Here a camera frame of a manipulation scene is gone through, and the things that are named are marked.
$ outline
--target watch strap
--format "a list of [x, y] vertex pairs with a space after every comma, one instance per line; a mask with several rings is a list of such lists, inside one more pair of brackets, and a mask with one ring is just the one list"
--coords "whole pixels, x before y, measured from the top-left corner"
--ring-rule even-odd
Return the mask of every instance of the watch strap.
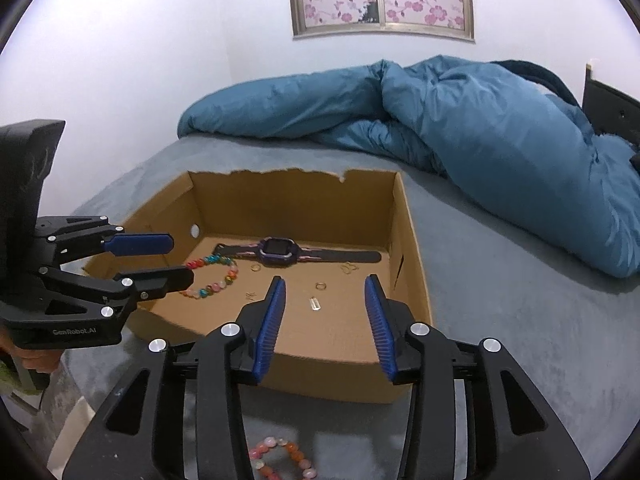
[[255, 258], [258, 252], [258, 244], [225, 245], [218, 244], [212, 254], [220, 256], [238, 256], [239, 258]]
[[300, 262], [335, 262], [339, 264], [376, 264], [382, 259], [377, 251], [336, 251], [332, 249], [305, 249], [300, 251]]

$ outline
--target human hand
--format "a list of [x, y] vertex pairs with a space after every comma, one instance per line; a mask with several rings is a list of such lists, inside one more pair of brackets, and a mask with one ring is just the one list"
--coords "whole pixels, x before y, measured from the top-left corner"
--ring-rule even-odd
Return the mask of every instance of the human hand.
[[63, 350], [25, 350], [18, 348], [14, 345], [4, 326], [0, 326], [0, 349], [14, 358], [19, 358], [22, 366], [27, 370], [36, 370], [44, 374], [56, 371], [63, 352]]

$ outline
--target ribbed blue pad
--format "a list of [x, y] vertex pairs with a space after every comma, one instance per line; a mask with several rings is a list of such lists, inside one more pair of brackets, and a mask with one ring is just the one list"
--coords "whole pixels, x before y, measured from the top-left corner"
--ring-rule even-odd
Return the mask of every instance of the ribbed blue pad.
[[280, 322], [284, 314], [284, 307], [287, 303], [287, 287], [284, 280], [280, 280], [276, 285], [275, 292], [271, 298], [271, 303], [264, 316], [260, 333], [255, 342], [255, 359], [252, 373], [258, 383], [262, 381], [269, 371], [269, 365], [273, 358], [273, 349], [276, 346]]
[[398, 374], [396, 345], [380, 301], [381, 298], [376, 293], [373, 280], [367, 277], [364, 281], [364, 304], [367, 308], [367, 315], [373, 332], [373, 341], [376, 343], [380, 367], [387, 379], [393, 382]]
[[118, 234], [104, 243], [104, 250], [115, 256], [167, 254], [174, 248], [174, 239], [167, 234]]

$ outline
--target watch screen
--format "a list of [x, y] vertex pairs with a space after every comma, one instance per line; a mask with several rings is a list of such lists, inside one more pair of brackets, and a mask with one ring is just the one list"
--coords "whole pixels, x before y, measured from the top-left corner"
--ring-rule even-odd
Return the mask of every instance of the watch screen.
[[265, 254], [276, 254], [277, 256], [286, 256], [291, 252], [292, 246], [289, 240], [284, 238], [271, 238], [264, 243], [262, 250]]

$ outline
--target orange bead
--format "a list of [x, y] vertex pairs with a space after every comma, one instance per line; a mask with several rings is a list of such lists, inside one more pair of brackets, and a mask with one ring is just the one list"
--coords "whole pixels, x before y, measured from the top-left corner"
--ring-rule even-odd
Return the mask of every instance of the orange bead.
[[273, 469], [271, 469], [268, 465], [261, 467], [260, 469], [258, 469], [258, 472], [264, 476], [265, 478], [267, 478], [267, 476], [270, 476], [273, 474]]
[[302, 451], [294, 451], [293, 453], [291, 453], [290, 457], [293, 460], [293, 462], [297, 463], [305, 459], [305, 454], [302, 453]]

